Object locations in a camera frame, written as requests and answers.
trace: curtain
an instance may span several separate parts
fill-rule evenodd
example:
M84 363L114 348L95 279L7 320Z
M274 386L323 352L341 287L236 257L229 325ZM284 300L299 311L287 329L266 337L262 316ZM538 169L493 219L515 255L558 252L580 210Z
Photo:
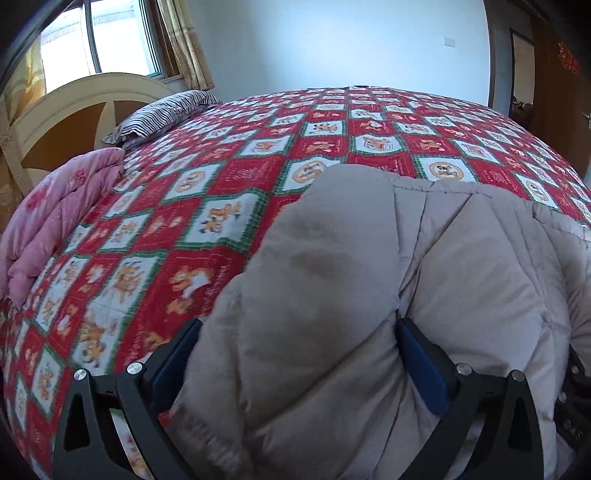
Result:
M158 0L178 69L187 86L194 90L209 90L215 85L197 32L191 23L183 0Z
M0 95L0 232L6 228L23 195L33 187L21 167L21 155L12 139L10 126L45 93L39 37L25 53Z

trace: metal screw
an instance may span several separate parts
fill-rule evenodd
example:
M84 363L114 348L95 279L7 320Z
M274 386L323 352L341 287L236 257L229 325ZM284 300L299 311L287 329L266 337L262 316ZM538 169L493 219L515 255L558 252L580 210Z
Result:
M80 368L74 373L74 380L84 380L86 378L86 370Z
M471 375L472 374L472 367L468 364L457 364L456 371L460 375Z
M511 376L513 377L513 380L515 380L516 382L523 382L523 380L525 380L524 373L520 372L519 370L513 370Z
M129 375L136 375L142 371L143 365L139 362L133 362L127 366L127 373Z

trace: wooden headboard panel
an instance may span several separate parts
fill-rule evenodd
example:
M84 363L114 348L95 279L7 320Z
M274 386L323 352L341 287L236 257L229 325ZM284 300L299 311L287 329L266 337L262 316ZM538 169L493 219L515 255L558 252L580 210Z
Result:
M8 164L32 188L69 159L106 146L101 139L128 115L172 93L157 80L130 73L101 73L68 83L13 124L16 148L7 155Z

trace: red checkered blanket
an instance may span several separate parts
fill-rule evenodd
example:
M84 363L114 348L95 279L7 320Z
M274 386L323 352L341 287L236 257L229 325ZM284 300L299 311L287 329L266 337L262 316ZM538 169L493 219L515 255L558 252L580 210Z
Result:
M511 120L474 103L388 88L221 105L125 163L121 183L4 323L9 418L42 478L51 474L73 370L120 372L187 319L208 315L281 209L332 165L490 183L591 223L591 193L574 170Z

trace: beige jacket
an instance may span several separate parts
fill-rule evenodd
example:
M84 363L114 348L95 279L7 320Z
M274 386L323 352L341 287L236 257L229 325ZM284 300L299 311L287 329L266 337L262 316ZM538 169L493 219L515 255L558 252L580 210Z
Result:
M408 315L454 362L525 372L553 478L569 342L591 368L590 245L497 187L331 167L219 296L171 435L204 478L398 478L438 421L398 354Z

